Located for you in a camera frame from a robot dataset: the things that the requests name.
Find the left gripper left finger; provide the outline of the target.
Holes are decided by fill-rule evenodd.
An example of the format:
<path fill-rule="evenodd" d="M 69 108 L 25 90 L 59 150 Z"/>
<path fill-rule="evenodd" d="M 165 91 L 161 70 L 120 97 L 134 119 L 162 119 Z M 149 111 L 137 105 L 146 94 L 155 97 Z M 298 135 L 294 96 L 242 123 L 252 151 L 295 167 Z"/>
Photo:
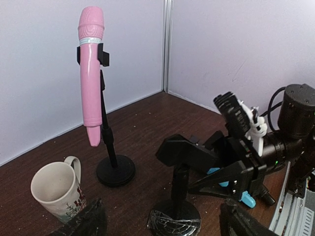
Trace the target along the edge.
<path fill-rule="evenodd" d="M 73 219 L 50 236 L 106 236 L 107 216 L 101 198 L 94 199 Z"/>

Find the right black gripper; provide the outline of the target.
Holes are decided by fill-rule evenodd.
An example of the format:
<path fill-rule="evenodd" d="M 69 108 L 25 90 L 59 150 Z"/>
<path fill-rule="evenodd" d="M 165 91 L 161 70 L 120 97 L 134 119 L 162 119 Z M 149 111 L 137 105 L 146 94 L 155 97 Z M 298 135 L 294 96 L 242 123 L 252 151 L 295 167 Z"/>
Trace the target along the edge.
<path fill-rule="evenodd" d="M 253 198 L 258 197 L 265 176 L 281 170 L 290 160 L 289 141 L 279 130 L 267 132 L 263 137 L 263 154 L 258 155 L 252 142 L 245 137 L 250 121 L 239 101 L 232 92 L 214 98 L 228 130 L 227 136 L 218 131 L 208 139 L 211 149 L 218 155 L 220 169 L 190 184 L 190 194 L 238 201 L 242 193 L 248 191 Z"/>

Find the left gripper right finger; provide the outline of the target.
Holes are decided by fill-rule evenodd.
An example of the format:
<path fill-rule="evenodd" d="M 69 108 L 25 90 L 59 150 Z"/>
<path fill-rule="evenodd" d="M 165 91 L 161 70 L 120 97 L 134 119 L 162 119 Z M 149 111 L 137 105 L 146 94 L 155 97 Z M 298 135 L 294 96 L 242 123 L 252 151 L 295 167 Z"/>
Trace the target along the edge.
<path fill-rule="evenodd" d="M 232 199 L 220 206 L 221 236 L 277 236 L 253 218 Z"/>

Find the blue toy microphone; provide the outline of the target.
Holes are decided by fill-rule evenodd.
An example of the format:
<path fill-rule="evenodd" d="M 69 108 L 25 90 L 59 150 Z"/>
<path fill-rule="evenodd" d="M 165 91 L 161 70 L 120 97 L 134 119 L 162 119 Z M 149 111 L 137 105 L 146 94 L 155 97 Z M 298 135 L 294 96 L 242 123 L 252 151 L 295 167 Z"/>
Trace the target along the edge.
<path fill-rule="evenodd" d="M 207 172 L 208 175 L 218 171 L 220 168 L 215 167 L 215 168 L 210 168 Z M 244 191 L 242 193 L 242 197 L 240 202 L 243 202 L 246 206 L 249 208 L 254 208 L 256 206 L 256 201 L 255 199 L 248 193 L 248 191 Z"/>

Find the black microphone stand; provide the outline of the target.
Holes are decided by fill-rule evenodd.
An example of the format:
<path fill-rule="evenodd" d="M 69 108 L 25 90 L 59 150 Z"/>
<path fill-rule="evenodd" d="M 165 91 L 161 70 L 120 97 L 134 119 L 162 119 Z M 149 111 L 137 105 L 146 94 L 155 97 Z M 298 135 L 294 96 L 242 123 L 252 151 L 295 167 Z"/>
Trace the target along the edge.
<path fill-rule="evenodd" d="M 100 143 L 106 145 L 108 156 L 100 161 L 96 168 L 98 180 L 109 187 L 120 187 L 128 184 L 135 176 L 135 164 L 125 155 L 118 155 L 114 148 L 114 135 L 108 124 L 103 92 L 105 81 L 102 67 L 109 66 L 109 54 L 103 51 L 103 44 L 98 45 L 98 60 L 100 61 L 101 115 Z M 77 62 L 80 65 L 80 49 L 77 47 Z"/>

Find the taped base microphone stand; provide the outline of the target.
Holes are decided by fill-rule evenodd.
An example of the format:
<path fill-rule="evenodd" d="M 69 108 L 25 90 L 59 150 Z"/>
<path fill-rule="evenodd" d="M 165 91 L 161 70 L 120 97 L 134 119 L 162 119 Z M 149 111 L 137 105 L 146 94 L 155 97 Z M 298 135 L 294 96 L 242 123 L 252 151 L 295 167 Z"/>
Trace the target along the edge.
<path fill-rule="evenodd" d="M 196 236 L 201 228 L 197 208 L 186 201 L 191 168 L 207 173 L 218 160 L 217 154 L 198 140 L 175 134 L 165 138 L 156 152 L 157 159 L 173 167 L 170 199 L 157 203 L 151 210 L 147 228 L 154 236 Z"/>

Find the pink toy microphone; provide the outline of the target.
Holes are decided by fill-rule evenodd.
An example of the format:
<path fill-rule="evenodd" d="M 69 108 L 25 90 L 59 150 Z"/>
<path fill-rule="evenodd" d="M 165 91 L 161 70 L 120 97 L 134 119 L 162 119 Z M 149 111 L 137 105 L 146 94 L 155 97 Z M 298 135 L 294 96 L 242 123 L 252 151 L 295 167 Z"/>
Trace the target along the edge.
<path fill-rule="evenodd" d="M 90 145 L 100 143 L 101 88 L 100 61 L 98 45 L 104 33 L 103 11 L 97 6 L 88 6 L 82 10 L 79 26 L 80 80 L 83 123 L 87 129 Z"/>

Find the black toy microphone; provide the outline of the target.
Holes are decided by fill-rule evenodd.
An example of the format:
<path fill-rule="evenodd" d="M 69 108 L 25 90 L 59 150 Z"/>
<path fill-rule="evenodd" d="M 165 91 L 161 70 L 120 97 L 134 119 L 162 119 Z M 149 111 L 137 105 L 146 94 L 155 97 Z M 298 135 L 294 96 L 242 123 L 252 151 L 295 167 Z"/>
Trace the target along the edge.
<path fill-rule="evenodd" d="M 275 199 L 270 195 L 269 190 L 265 185 L 260 186 L 258 197 L 269 207 L 276 203 Z"/>

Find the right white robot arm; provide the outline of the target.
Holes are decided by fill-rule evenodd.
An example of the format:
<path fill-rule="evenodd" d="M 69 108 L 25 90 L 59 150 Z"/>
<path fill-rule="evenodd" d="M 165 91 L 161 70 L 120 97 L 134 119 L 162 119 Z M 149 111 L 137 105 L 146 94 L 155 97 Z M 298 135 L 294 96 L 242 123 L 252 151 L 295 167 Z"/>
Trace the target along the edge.
<path fill-rule="evenodd" d="M 217 154 L 218 161 L 206 177 L 189 186 L 189 193 L 246 204 L 259 197 L 271 206 L 275 200 L 264 179 L 290 162 L 288 187 L 304 196 L 303 182 L 315 166 L 315 90 L 307 84 L 291 84 L 279 92 L 282 102 L 270 102 L 261 116 L 232 92 L 215 97 L 228 135 L 216 132 L 207 140 L 205 147 Z"/>

